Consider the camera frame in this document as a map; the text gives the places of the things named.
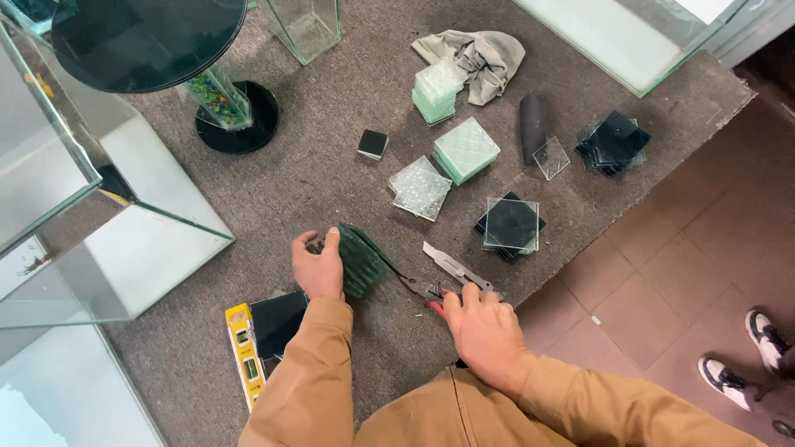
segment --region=gray cloth rag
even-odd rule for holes
[[[477,106],[501,96],[525,58],[522,44],[499,31],[462,33],[448,29],[415,40],[411,48],[430,64],[453,56],[458,66],[469,72],[469,102]]]

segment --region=black round base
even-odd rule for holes
[[[202,107],[196,112],[196,132],[210,149],[224,154],[248,154],[268,144],[279,127],[279,104],[267,88],[245,80],[235,83],[251,103],[254,123],[246,129],[229,132],[207,122],[212,121]]]

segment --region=gray carpet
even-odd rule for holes
[[[281,128],[263,150],[231,157],[203,147],[195,105],[172,89],[130,97],[204,192],[238,241],[136,321],[105,327],[130,377],[172,447],[235,445],[246,406],[223,311],[295,287],[289,242],[302,231],[343,221],[365,228],[410,273],[452,279],[422,252],[447,251],[492,281],[517,305],[715,133],[752,96],[731,73],[700,54],[638,100],[511,0],[454,2],[355,0],[343,4],[343,41],[306,67],[268,38],[254,10],[220,63],[237,80],[274,90]],[[413,107],[413,75],[425,63],[409,44],[446,29],[494,29],[527,49],[506,94],[485,107],[458,96],[457,115],[427,127]],[[551,131],[573,149],[579,128],[611,109],[652,135],[649,160],[609,180],[572,164],[547,182],[518,155],[517,110],[531,91],[545,95]],[[391,205],[387,178],[432,142],[474,116],[502,153],[453,188],[430,223]],[[364,128],[389,134],[380,162],[356,153]],[[508,190],[541,203],[541,250],[516,266],[480,250],[470,228],[488,196]],[[420,386],[455,358],[444,321],[394,280],[355,308],[354,399],[358,421]]]

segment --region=jacket sleeve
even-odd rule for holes
[[[544,356],[519,406],[575,445],[764,446],[657,385]]]
[[[267,379],[238,447],[350,447],[353,443],[351,329],[342,301],[309,302],[284,359]]]

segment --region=tan jacket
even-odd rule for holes
[[[764,445],[656,385],[543,356],[518,405],[469,370],[449,367],[354,433],[352,325],[341,301],[309,303],[239,447]]]

